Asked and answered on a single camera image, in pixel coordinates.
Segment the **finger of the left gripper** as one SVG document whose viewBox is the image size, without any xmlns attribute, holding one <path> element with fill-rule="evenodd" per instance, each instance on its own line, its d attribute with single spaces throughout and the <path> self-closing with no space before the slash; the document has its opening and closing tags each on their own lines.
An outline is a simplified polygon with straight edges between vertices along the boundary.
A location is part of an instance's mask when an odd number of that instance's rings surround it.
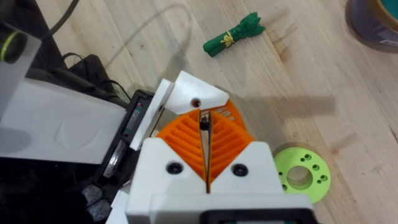
<svg viewBox="0 0 398 224">
<path fill-rule="evenodd" d="M 225 118 L 237 124 L 239 127 L 246 130 L 244 121 L 231 100 L 228 100 L 224 106 L 213 108 L 212 111 L 224 116 Z"/>
<path fill-rule="evenodd" d="M 224 106 L 228 100 L 227 92 L 181 71 L 173 82 L 165 108 L 175 114 L 185 114 L 196 109 L 207 110 Z"/>
</svg>

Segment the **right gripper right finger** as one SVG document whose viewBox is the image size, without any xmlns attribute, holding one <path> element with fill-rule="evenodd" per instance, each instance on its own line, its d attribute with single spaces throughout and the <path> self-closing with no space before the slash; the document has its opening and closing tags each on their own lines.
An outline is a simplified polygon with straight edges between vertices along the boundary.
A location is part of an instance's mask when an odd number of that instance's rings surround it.
<svg viewBox="0 0 398 224">
<path fill-rule="evenodd" d="M 268 143 L 211 112 L 208 188 L 211 194 L 281 194 Z"/>
</svg>

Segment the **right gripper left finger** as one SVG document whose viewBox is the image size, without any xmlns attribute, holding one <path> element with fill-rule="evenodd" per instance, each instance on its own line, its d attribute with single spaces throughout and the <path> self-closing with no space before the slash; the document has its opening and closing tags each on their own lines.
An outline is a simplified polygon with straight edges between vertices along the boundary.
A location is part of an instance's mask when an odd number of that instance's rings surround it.
<svg viewBox="0 0 398 224">
<path fill-rule="evenodd" d="M 125 214 L 129 223 L 149 223 L 155 195 L 206 194 L 200 110 L 182 114 L 154 138 L 144 140 Z"/>
</svg>

